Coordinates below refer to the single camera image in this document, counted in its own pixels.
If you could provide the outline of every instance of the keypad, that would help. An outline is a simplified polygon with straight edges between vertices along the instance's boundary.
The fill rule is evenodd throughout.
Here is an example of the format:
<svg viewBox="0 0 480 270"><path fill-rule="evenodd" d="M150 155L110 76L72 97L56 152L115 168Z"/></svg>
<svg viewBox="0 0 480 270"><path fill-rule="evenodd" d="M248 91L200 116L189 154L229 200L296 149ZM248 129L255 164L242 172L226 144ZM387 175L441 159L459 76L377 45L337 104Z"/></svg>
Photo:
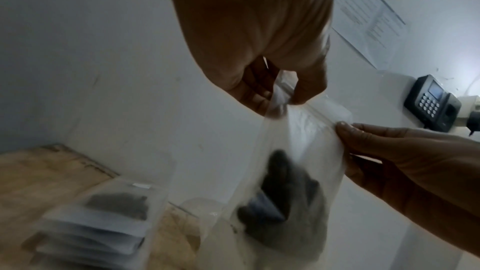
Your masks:
<svg viewBox="0 0 480 270"><path fill-rule="evenodd" d="M439 110L440 104L438 104L437 100L426 92L421 97L418 106L420 110L425 112L425 115L435 118L435 116L437 116L437 111Z"/></svg>

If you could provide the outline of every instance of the stacked package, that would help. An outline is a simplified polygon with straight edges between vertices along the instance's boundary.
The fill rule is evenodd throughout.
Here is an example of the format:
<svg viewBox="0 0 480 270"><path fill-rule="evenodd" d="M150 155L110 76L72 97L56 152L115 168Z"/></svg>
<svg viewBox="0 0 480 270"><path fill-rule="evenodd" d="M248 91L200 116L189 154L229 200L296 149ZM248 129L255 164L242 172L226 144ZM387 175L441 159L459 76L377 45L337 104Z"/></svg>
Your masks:
<svg viewBox="0 0 480 270"><path fill-rule="evenodd" d="M165 188L122 177L107 181L41 217L34 228L47 237L35 248L34 264L145 269L167 201Z"/></svg>

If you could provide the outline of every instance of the paper sheet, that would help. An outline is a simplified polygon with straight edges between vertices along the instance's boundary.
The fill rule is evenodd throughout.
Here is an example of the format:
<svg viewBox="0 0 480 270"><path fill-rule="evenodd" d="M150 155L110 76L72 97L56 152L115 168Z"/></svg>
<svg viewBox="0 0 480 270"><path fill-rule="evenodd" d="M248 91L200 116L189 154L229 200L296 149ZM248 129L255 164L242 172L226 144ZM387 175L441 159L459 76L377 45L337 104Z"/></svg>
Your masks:
<svg viewBox="0 0 480 270"><path fill-rule="evenodd" d="M387 70L407 25L384 0L335 0L332 27L377 69Z"/></svg>

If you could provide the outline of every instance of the black glove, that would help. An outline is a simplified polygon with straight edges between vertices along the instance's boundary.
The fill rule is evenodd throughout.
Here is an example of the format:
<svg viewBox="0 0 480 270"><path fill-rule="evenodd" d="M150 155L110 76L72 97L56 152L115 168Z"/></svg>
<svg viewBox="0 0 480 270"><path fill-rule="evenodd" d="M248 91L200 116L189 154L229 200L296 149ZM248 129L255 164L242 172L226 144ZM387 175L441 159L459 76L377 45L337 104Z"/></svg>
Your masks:
<svg viewBox="0 0 480 270"><path fill-rule="evenodd" d="M271 249L316 260L327 236L319 182L295 166L283 150L276 150L268 160L261 190L237 210L245 233Z"/></svg>

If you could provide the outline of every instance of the wooden table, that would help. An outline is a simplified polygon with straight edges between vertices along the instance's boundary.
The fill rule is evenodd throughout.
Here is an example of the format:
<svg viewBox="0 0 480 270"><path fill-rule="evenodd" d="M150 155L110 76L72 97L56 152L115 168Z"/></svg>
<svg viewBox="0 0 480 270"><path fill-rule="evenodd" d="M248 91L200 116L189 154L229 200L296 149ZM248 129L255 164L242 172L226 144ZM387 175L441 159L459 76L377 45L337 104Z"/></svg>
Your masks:
<svg viewBox="0 0 480 270"><path fill-rule="evenodd" d="M21 244L42 214L116 174L63 145L0 155L0 270L26 269ZM191 270L200 246L198 219L169 205L157 231L148 270Z"/></svg>

